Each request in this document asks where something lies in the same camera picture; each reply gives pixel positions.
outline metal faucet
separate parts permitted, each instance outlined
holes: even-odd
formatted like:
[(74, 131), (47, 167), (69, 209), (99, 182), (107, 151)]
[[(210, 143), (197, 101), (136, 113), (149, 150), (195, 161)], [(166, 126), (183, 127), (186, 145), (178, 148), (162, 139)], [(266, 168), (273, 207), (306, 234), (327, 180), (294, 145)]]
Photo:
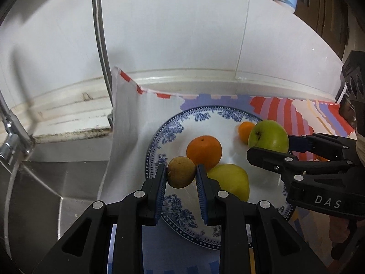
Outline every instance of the metal faucet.
[[(94, 29), (96, 36), (96, 44), (99, 52), (100, 64), (104, 75), (105, 84), (112, 103), (112, 75), (109, 66), (107, 47), (105, 44), (103, 16), (102, 16), (102, 0), (92, 0), (94, 14)], [(3, 94), (0, 90), (0, 117), (5, 126), (8, 136), (5, 142), (0, 146), (0, 157), (9, 162), (12, 153), (17, 149), (18, 145), (25, 154), (30, 153), (34, 143), (32, 138), (21, 125), (18, 117), (9, 109)]]

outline sink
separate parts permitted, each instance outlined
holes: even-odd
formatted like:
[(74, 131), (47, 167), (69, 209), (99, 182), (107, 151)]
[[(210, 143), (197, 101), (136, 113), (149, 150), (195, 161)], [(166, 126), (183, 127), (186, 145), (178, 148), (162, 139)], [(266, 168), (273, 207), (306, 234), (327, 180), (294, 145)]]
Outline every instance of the sink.
[(31, 274), (96, 200), (110, 148), (110, 138), (37, 145), (30, 160), (8, 175), (8, 182), (13, 182), (7, 191), (8, 204), (3, 194), (5, 174), (0, 173), (0, 204), (4, 211), (0, 228), (3, 224), (5, 247), (23, 273)]

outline faucet handle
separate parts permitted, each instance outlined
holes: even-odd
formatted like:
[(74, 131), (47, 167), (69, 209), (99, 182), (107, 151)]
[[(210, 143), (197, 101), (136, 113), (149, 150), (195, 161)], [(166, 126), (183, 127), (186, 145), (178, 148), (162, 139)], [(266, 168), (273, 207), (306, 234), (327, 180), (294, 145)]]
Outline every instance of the faucet handle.
[(19, 143), (19, 136), (14, 133), (9, 133), (3, 145), (0, 146), (0, 157), (6, 162), (9, 162), (13, 151), (15, 151)]

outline plate rim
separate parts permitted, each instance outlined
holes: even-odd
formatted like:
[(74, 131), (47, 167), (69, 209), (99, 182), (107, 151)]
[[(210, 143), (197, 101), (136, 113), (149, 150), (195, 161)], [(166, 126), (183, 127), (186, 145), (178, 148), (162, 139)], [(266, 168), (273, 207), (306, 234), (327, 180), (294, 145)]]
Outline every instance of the plate rim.
[[(152, 178), (150, 177), (151, 174), (150, 174), (150, 157), (152, 155), (152, 152), (151, 152), (151, 149), (153, 148), (153, 146), (155, 145), (156, 143), (156, 139), (158, 138), (159, 134), (165, 129), (165, 127), (171, 123), (172, 121), (176, 120), (178, 117), (180, 117), (181, 115), (184, 115), (186, 113), (189, 113), (189, 112), (194, 112), (194, 111), (197, 111), (197, 110), (202, 110), (202, 109), (214, 109), (214, 108), (217, 108), (217, 109), (228, 109), (228, 110), (233, 110), (233, 111), (238, 111), (240, 113), (244, 113), (248, 116), (251, 116), (253, 119), (256, 119), (258, 120), (258, 122), (262, 121), (262, 119), (252, 113), (249, 113), (245, 110), (242, 110), (242, 109), (238, 109), (238, 108), (234, 108), (234, 107), (229, 107), (229, 106), (223, 106), (223, 105), (205, 105), (205, 106), (197, 106), (197, 107), (193, 107), (193, 108), (190, 108), (190, 109), (187, 109), (187, 110), (183, 110), (182, 112), (179, 112), (177, 114), (175, 114), (173, 117), (169, 118), (165, 123), (163, 123), (159, 129), (155, 132), (154, 136), (153, 136), (153, 139), (151, 140), (149, 146), (148, 146), (148, 149), (147, 149), (147, 152), (146, 152), (146, 160), (145, 160), (145, 179), (149, 179), (149, 178)], [(286, 217), (284, 217), (284, 219), (286, 221), (289, 221), (291, 216), (293, 215), (293, 212), (296, 208), (296, 206), (288, 203), (288, 205), (290, 206), (290, 210), (287, 214)], [(187, 232), (186, 230), (184, 229), (181, 229), (175, 222), (173, 219), (171, 219), (169, 217), (168, 214), (165, 214), (164, 212), (161, 213), (161, 218), (166, 222), (166, 224), (171, 228), (173, 229), (178, 235), (180, 235), (181, 237), (189, 240), (190, 242), (196, 244), (196, 245), (199, 245), (199, 246), (202, 246), (204, 248), (208, 248), (208, 249), (212, 249), (212, 250), (220, 250), (220, 243), (219, 244), (214, 244), (214, 242), (211, 242), (211, 241), (205, 241), (206, 242), (206, 245), (203, 245), (203, 244), (199, 244), (200, 240), (198, 240), (196, 237), (194, 238), (189, 232)], [(176, 228), (179, 228), (182, 233), (178, 232), (176, 230)]]

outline blue and white plate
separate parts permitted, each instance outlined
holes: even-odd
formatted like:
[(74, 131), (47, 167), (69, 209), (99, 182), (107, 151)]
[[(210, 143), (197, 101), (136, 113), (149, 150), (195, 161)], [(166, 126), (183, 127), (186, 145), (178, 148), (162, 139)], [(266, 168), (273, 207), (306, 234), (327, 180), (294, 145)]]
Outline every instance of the blue and white plate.
[[(280, 175), (251, 166), (247, 161), (248, 147), (237, 134), (237, 127), (244, 121), (256, 124), (261, 119), (245, 111), (223, 106), (198, 107), (175, 115), (162, 125), (152, 139), (146, 157), (146, 178), (155, 176), (159, 163), (167, 165), (174, 157), (186, 156), (186, 148), (192, 139), (211, 135), (222, 145), (223, 154), (219, 163), (234, 163), (248, 173), (248, 202), (256, 204), (260, 200), (268, 200), (288, 220), (293, 207), (286, 202), (286, 191)], [(162, 218), (189, 241), (220, 249), (220, 227), (207, 227), (204, 224), (195, 180), (186, 188), (166, 186)], [(249, 227), (247, 229), (251, 243)]]

